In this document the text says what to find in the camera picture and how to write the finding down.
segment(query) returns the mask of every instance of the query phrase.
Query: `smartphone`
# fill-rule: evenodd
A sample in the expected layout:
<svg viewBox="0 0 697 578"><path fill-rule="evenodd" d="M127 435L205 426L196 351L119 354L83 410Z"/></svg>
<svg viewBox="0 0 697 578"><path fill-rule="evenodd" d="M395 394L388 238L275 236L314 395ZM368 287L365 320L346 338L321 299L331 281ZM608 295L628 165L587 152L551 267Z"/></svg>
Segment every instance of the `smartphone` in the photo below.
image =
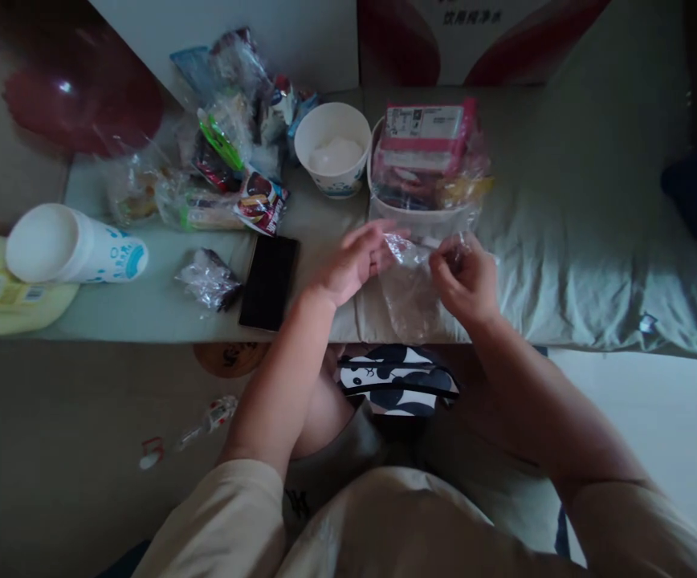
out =
<svg viewBox="0 0 697 578"><path fill-rule="evenodd" d="M239 325L271 332L282 327L299 248L295 239L258 236L244 286Z"/></svg>

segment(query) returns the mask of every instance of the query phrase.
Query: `sugar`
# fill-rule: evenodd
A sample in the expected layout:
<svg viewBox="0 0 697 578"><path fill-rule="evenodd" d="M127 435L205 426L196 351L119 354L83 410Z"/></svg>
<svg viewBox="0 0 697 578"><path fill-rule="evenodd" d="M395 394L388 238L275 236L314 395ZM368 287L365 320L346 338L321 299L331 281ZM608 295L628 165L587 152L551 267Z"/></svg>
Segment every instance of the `sugar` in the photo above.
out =
<svg viewBox="0 0 697 578"><path fill-rule="evenodd" d="M360 145L342 136L335 136L326 146L314 149L309 164L315 173L335 175L350 170L361 158Z"/></svg>

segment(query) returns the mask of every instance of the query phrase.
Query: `cork coaster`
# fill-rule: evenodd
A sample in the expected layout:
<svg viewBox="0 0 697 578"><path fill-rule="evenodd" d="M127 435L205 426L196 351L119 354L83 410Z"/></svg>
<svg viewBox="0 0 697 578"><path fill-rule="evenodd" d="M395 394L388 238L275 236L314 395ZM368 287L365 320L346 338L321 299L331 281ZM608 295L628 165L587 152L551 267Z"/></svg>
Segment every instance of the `cork coaster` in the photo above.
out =
<svg viewBox="0 0 697 578"><path fill-rule="evenodd" d="M269 343L194 344L194 355L207 372L234 379L257 368L270 346Z"/></svg>

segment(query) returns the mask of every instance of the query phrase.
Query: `pink package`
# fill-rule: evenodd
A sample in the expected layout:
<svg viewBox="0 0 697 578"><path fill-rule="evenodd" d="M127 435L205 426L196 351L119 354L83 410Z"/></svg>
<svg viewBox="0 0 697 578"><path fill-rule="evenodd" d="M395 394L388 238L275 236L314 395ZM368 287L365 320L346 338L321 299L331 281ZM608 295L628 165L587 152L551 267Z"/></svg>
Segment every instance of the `pink package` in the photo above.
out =
<svg viewBox="0 0 697 578"><path fill-rule="evenodd" d="M386 107L380 143L382 164L416 173L456 170L474 127L476 112L474 98L448 106L390 104Z"/></svg>

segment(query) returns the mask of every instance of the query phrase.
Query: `person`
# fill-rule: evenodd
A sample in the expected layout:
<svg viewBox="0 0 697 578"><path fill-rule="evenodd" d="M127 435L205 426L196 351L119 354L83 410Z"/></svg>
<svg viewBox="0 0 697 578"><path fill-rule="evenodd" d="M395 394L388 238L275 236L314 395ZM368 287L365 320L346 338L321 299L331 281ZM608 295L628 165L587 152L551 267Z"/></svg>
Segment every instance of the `person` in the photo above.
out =
<svg viewBox="0 0 697 578"><path fill-rule="evenodd" d="M389 263L392 228L375 221L346 235L297 297L219 465L168 517L135 576L697 576L697 530L501 316L494 259L473 235L457 273L459 237L429 265L485 381L437 408L416 467L383 465L367 406L346 401L323 357L336 309ZM554 553L560 501L586 569ZM287 549L293 504L309 520Z"/></svg>

